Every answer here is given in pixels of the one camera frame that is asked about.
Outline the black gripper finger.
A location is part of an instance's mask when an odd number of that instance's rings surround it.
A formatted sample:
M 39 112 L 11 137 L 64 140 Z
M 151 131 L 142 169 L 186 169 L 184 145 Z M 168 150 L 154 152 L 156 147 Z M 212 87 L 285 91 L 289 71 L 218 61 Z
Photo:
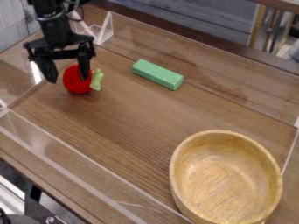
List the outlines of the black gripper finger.
M 94 45 L 91 43 L 83 43 L 79 45 L 79 77 L 84 81 L 90 77 L 90 61 L 94 57 Z
M 59 77 L 58 67 L 55 65 L 55 58 L 52 56 L 31 57 L 31 61 L 38 65 L 46 80 L 50 83 L 56 83 Z

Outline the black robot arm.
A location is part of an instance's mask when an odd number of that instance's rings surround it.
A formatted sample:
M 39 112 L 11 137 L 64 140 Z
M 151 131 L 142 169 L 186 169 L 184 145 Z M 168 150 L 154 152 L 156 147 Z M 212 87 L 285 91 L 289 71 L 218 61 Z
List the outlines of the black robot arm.
M 90 77 L 90 61 L 96 56 L 94 40 L 71 29 L 71 12 L 66 0 L 28 0 L 34 7 L 35 17 L 42 27 L 43 37 L 23 44 L 28 52 L 28 60 L 39 67 L 46 80 L 58 81 L 59 71 L 55 60 L 78 60 L 79 78 Z

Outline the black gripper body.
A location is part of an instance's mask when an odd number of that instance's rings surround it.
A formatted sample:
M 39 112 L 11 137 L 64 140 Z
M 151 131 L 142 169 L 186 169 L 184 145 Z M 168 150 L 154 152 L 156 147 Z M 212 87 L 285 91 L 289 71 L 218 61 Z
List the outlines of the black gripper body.
M 36 19 L 42 26 L 43 37 L 23 44 L 30 60 L 38 61 L 42 58 L 90 60 L 96 56 L 94 37 L 75 33 L 66 16 L 38 17 Z

